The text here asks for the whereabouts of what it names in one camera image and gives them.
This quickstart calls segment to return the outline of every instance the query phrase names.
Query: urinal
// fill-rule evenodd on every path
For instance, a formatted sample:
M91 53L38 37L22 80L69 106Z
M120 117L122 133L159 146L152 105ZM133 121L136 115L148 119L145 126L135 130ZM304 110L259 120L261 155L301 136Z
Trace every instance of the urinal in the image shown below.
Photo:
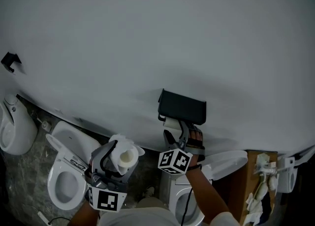
M21 155L31 147L37 127L26 107L13 95L0 101L0 147L9 154Z

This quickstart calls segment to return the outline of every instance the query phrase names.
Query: person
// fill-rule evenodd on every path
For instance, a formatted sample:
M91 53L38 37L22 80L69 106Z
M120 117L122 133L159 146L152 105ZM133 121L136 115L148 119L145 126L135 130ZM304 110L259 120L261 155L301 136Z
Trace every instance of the person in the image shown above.
M202 141L202 134L190 131L190 138ZM198 155L191 158L189 166L197 165ZM201 169L186 172L196 202L205 218L203 225L239 226L229 212L227 205L204 176ZM134 209L121 209L119 213L105 213L99 221L100 226L178 226L175 216L157 198L151 197L154 189L148 188L145 198ZM94 210L86 201L73 216L68 226L96 226L98 210Z

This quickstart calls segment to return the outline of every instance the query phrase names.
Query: black wall hook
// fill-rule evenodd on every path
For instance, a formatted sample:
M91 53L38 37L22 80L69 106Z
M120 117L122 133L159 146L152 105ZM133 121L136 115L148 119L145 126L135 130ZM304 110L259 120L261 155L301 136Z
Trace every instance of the black wall hook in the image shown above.
M5 67L6 70L11 73L14 72L14 69L10 67L13 62L21 63L17 54L14 55L10 54L9 52L7 52L4 58L1 60L1 64Z

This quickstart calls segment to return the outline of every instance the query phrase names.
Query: wrist strap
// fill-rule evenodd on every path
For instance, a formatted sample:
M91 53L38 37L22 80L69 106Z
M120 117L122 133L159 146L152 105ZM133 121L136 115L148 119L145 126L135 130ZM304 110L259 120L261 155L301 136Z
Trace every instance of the wrist strap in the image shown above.
M187 168L187 171L194 170L194 169L197 169L199 167L200 167L200 169L202 169L202 165L201 164L190 166L190 167Z

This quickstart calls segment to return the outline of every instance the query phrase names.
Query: wooden panel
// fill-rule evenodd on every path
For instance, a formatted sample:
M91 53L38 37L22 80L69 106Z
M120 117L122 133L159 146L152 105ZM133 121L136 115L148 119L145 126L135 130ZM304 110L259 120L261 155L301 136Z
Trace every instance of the wooden panel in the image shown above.
M256 158L258 154L266 153L270 157L270 162L277 162L276 152L248 151L248 162L242 168L232 173L230 176L215 181L213 186L227 203L228 208L234 218L243 225L247 211L246 200L250 193L255 193L259 186L260 177L253 174L255 170ZM273 207L275 192L270 193L270 205Z

